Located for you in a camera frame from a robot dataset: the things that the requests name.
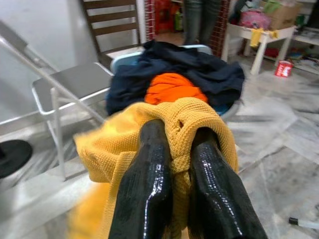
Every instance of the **white plastic table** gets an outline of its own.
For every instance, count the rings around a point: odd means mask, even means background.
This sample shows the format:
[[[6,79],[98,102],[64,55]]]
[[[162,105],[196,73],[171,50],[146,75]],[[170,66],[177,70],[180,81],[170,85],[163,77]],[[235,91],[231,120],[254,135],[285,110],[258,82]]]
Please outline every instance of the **white plastic table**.
[[[267,44],[270,42],[285,39],[284,44],[279,51],[275,65],[278,64],[278,61],[284,60],[284,58],[287,54],[287,50],[288,50],[290,41],[293,37],[294,31],[295,31],[294,26],[289,27],[289,28],[284,28],[281,30],[277,30],[278,38],[271,38],[271,36],[268,32],[262,33],[262,35],[259,39],[260,46],[258,48],[253,66],[252,66],[251,71],[250,71],[252,75],[259,74],[259,70],[261,67],[261,63],[263,61],[263,57],[265,54]],[[221,59],[224,61],[227,61],[227,58],[228,58],[228,45],[229,45],[229,41],[230,41],[230,36],[237,36],[237,37],[242,37],[242,38],[250,40],[251,36],[252,36],[252,31],[251,31],[251,28],[246,28],[243,26],[237,26],[237,25],[233,25],[233,24],[227,24],[226,36],[225,36],[225,40],[224,40],[224,47],[223,47],[223,52],[222,52],[222,56],[221,56]],[[249,53],[250,53],[250,41],[247,41],[247,44],[245,46],[244,55],[248,56]]]

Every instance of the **wooden chair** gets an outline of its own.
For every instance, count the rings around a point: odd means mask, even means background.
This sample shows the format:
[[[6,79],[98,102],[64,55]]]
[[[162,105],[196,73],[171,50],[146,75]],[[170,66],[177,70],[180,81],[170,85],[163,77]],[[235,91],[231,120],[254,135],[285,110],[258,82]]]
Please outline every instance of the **wooden chair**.
[[[84,15],[86,17],[99,61],[104,66],[109,68],[113,60],[113,58],[109,56],[108,54],[141,46],[136,0],[93,0],[93,1],[79,0],[79,1],[82,6]],[[107,14],[90,14],[92,11],[89,12],[89,10],[92,10],[92,9],[109,8],[109,7],[117,7],[117,6],[130,6],[130,7],[134,6],[134,10],[118,11],[118,12],[107,13]],[[135,18],[135,21],[132,23],[119,24],[119,25],[107,26],[107,27],[101,27],[101,28],[93,27],[93,24],[97,22],[107,22],[110,20],[117,20],[117,19],[123,19],[123,18]],[[123,46],[120,48],[115,48],[115,49],[111,49],[107,51],[101,51],[101,46],[99,45],[98,39],[97,39],[98,36],[106,35],[106,34],[110,34],[114,32],[134,30],[134,29],[136,30],[137,44]]]

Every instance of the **metal chair leg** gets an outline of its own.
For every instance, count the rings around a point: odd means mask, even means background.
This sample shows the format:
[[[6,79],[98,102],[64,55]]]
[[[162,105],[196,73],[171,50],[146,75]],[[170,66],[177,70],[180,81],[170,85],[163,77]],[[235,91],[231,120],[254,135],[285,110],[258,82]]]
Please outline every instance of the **metal chair leg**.
[[[59,110],[59,102],[58,102],[58,92],[55,88],[51,89],[51,97],[52,97],[52,106],[54,109],[54,126],[55,126],[55,136],[53,140],[57,147],[57,157],[61,169],[61,175],[63,180],[66,179],[65,177],[65,170],[64,170],[64,154],[63,154],[63,142],[62,142],[62,130],[61,130],[61,122],[60,122],[60,110]]]

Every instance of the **orange cloth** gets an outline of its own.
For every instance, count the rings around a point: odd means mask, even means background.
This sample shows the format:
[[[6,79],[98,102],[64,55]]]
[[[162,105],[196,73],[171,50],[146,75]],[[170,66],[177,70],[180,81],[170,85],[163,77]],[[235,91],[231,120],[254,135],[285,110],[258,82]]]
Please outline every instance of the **orange cloth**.
[[[176,73],[164,73],[153,78],[144,100],[146,103],[158,105],[162,102],[175,102],[183,97],[195,97],[208,102],[206,95],[198,87]]]

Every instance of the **cardboard box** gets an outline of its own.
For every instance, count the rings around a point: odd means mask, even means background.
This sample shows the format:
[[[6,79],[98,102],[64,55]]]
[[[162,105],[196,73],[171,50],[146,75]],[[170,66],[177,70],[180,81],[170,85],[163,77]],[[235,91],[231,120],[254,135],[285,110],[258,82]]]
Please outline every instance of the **cardboard box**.
[[[261,6],[264,6],[265,4],[265,1],[261,2]],[[269,28],[271,30],[280,30],[293,26],[302,6],[303,5],[301,3],[296,3],[296,5],[293,7],[280,6],[271,13],[265,13],[271,18]]]

